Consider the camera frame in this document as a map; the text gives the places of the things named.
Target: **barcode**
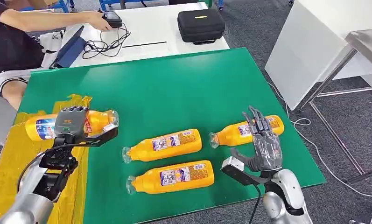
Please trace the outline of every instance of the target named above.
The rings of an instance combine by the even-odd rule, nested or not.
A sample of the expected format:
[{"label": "barcode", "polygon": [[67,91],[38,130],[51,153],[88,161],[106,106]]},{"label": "barcode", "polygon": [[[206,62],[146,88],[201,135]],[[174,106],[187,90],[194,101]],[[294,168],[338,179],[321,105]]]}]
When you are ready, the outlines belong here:
[{"label": "barcode", "polygon": [[191,134],[191,131],[183,132],[183,136]]},{"label": "barcode", "polygon": [[204,168],[203,164],[194,165],[194,169],[202,169]]}]

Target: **gray carpet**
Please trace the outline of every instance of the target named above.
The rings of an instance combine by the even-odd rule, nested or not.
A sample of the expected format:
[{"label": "gray carpet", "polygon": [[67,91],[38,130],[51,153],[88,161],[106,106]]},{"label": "gray carpet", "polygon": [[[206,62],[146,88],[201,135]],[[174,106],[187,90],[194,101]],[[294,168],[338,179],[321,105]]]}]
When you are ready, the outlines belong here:
[{"label": "gray carpet", "polygon": [[[287,0],[224,0],[221,12],[225,22],[225,38],[231,48],[247,47],[267,81],[264,71],[271,50],[290,11]],[[97,10],[97,0],[75,0],[76,10]],[[148,6],[167,4],[165,0],[147,2]],[[140,3],[127,3],[127,8],[141,7]],[[333,81],[327,91],[366,86],[359,77]],[[372,168],[372,91],[319,98],[317,106],[333,125],[338,135],[359,161],[362,168]],[[312,124],[299,130],[319,147],[323,159],[339,178],[357,174],[356,169],[332,139],[318,116],[307,107],[304,112],[291,112],[296,120],[309,118]],[[316,150],[306,143],[310,153],[322,170],[327,183],[303,189],[307,208],[314,223],[345,224],[350,218],[360,217],[369,223],[372,199],[360,196],[337,182],[319,161]],[[372,178],[353,185],[372,194]],[[245,224],[248,223],[255,200],[200,211],[153,222],[154,224]],[[254,223],[270,223],[260,204]]]}]

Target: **yellow tape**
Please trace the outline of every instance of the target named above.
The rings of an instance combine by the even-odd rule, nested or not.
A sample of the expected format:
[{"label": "yellow tape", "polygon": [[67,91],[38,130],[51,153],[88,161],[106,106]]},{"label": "yellow tape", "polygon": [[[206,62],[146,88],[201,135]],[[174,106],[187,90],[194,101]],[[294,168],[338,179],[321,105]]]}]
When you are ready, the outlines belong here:
[{"label": "yellow tape", "polygon": [[[91,97],[72,94],[70,100],[57,101],[52,113],[73,105],[88,106]],[[10,208],[15,198],[17,179],[26,164],[39,152],[45,151],[53,140],[32,141],[25,130],[25,121],[31,117],[44,115],[44,111],[27,114],[18,113],[14,126],[10,128],[6,144],[0,154],[0,217]],[[75,147],[72,154],[79,161],[79,166],[70,175],[65,190],[49,218],[49,224],[78,224],[83,222],[85,188],[88,167],[88,148]]]}]

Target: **orange bottle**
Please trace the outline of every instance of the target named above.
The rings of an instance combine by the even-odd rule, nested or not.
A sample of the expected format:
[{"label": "orange bottle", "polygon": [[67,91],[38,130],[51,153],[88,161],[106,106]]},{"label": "orange bottle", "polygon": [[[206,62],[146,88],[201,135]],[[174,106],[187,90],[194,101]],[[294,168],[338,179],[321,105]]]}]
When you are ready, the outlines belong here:
[{"label": "orange bottle", "polygon": [[[275,134],[283,133],[283,122],[277,115],[269,115],[266,118]],[[253,140],[246,121],[229,125],[218,133],[210,133],[209,138],[212,148],[217,148],[220,145],[238,146]]]},{"label": "orange bottle", "polygon": [[122,156],[125,163],[133,160],[144,162],[177,155],[198,152],[202,148],[201,136],[197,129],[145,139],[134,147],[124,147]]},{"label": "orange bottle", "polygon": [[129,194],[160,194],[207,187],[214,181],[211,162],[202,160],[151,169],[138,177],[129,176],[126,188]]},{"label": "orange bottle", "polygon": [[[31,140],[40,141],[56,137],[54,126],[57,114],[47,114],[30,118],[25,123],[25,128]],[[106,112],[87,111],[84,124],[84,133],[93,136],[102,132],[109,126],[119,125],[119,115],[114,110]]]}]

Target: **green mat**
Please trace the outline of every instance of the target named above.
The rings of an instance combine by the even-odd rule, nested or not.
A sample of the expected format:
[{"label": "green mat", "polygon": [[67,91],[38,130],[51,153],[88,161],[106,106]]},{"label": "green mat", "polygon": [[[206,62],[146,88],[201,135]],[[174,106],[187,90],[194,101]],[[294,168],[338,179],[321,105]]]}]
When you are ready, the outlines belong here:
[{"label": "green mat", "polygon": [[[20,111],[50,111],[54,101],[72,93],[92,96],[93,110],[114,109],[120,116],[118,136],[89,150],[86,224],[139,223],[256,198],[253,186],[245,187],[220,171],[229,147],[212,149],[208,138],[209,132],[243,121],[241,112],[248,105],[283,120],[283,166],[296,174],[301,186],[325,182],[245,48],[35,72]],[[201,134],[200,152],[123,163],[123,146],[189,128]],[[246,155],[254,153],[252,144],[237,148]],[[129,175],[205,159],[215,172],[215,183],[209,187],[159,195],[126,192]]]}]

